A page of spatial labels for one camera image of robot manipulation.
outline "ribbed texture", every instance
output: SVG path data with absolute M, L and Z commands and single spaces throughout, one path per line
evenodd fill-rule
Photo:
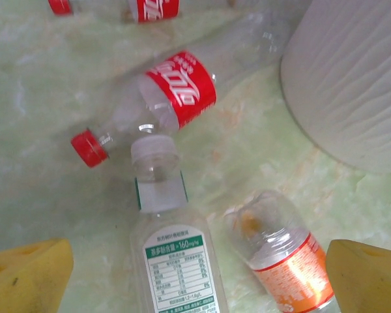
M 318 145 L 391 172 L 391 0 L 315 0 L 283 57 L 282 83 Z

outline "empty bottle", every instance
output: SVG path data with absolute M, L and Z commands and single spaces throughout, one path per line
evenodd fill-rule
M 140 219 L 130 236 L 142 313 L 228 313 L 207 221 L 188 208 L 168 136 L 133 143 Z
M 92 12 L 105 20 L 153 22 L 212 8 L 250 8 L 261 0 L 48 0 L 53 13 Z
M 326 254 L 285 196 L 265 191 L 225 220 L 235 250 L 282 312 L 339 312 Z
M 147 133 L 178 131 L 247 75 L 277 62 L 288 34 L 287 24 L 271 13 L 249 14 L 152 69 L 116 81 L 91 99 L 104 106 L 100 124 L 72 145 L 93 167 Z

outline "red bottle cap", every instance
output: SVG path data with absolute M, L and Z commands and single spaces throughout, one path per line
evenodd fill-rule
M 90 168 L 99 165 L 108 157 L 98 140 L 88 129 L 72 138 L 71 144 L 77 151 L 78 155 Z
M 48 2 L 55 15 L 72 14 L 70 0 L 48 0 Z

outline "green marble surface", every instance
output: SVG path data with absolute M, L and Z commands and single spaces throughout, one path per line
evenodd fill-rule
M 75 268 L 62 313 L 137 312 L 128 236 L 138 218 L 129 159 L 89 170 L 70 146 L 97 110 L 96 84 L 234 17 L 206 13 L 157 26 L 57 19 L 45 0 L 0 1 L 0 250 L 67 237 Z M 292 199 L 331 239 L 391 249 L 391 175 L 354 170 L 301 133 L 278 67 L 260 70 L 175 136 L 192 203 L 208 218 L 231 312 L 277 312 L 228 249 L 222 216 L 261 188 Z

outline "bottle neck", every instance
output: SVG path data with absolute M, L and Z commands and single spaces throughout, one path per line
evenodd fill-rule
M 164 180 L 135 179 L 136 195 L 141 213 L 161 213 L 188 203 L 187 192 L 181 171 Z

